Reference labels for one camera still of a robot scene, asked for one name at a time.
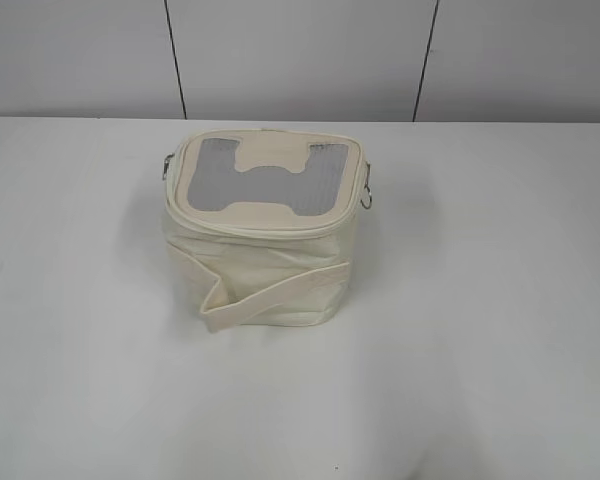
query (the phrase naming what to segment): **fabric handle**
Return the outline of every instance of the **fabric handle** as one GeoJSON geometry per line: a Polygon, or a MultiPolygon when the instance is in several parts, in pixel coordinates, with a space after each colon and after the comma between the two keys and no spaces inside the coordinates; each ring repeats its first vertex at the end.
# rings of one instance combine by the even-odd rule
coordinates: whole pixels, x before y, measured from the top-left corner
{"type": "Polygon", "coordinates": [[[227,289],[220,276],[209,270],[195,257],[179,248],[169,245],[169,253],[193,283],[200,285],[207,295],[200,307],[200,315],[205,319],[211,332],[240,325],[250,318],[277,305],[287,303],[314,288],[343,283],[349,278],[349,262],[316,268],[295,275],[253,293],[235,303],[230,303],[227,289]]]}

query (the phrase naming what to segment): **mesh panel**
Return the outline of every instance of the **mesh panel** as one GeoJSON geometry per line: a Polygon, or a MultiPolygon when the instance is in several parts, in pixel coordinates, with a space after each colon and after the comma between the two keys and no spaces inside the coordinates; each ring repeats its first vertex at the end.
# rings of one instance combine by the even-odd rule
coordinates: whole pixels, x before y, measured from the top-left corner
{"type": "Polygon", "coordinates": [[[296,215],[327,213],[335,205],[349,147],[342,144],[311,145],[304,171],[282,167],[235,169],[240,142],[224,138],[202,141],[187,200],[196,210],[220,211],[236,202],[288,205],[296,215]]]}

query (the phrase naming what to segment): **white table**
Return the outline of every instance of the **white table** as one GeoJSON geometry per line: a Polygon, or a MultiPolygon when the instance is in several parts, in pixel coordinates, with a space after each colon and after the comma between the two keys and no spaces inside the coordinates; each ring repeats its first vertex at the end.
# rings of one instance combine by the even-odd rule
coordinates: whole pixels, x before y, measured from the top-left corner
{"type": "Polygon", "coordinates": [[[257,125],[0,118],[0,479],[600,479],[600,125],[257,125]],[[358,138],[374,208],[335,319],[212,335],[162,159],[257,125],[358,138]]]}

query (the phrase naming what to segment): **d-ring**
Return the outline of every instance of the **d-ring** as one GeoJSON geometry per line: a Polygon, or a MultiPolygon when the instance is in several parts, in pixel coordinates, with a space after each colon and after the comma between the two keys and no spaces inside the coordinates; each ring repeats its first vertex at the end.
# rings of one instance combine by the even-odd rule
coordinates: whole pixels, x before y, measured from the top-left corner
{"type": "Polygon", "coordinates": [[[371,177],[371,164],[367,163],[367,178],[364,181],[364,191],[367,192],[367,201],[365,202],[362,198],[360,199],[360,205],[365,210],[369,210],[373,205],[373,197],[371,196],[371,188],[369,187],[369,178],[371,177]]]}
{"type": "Polygon", "coordinates": [[[367,202],[365,203],[365,201],[361,198],[360,205],[362,205],[365,210],[369,210],[371,205],[373,205],[373,197],[371,196],[371,189],[369,188],[369,185],[364,186],[364,191],[367,192],[367,202]]]}

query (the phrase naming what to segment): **pet carrier bag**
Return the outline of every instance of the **pet carrier bag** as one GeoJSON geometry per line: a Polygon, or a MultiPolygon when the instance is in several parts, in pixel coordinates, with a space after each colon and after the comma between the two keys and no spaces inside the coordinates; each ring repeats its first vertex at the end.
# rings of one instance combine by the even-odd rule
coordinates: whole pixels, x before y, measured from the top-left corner
{"type": "Polygon", "coordinates": [[[165,159],[169,255],[210,331],[305,326],[346,290],[356,211],[371,206],[356,141],[279,130],[187,138],[165,159]]]}

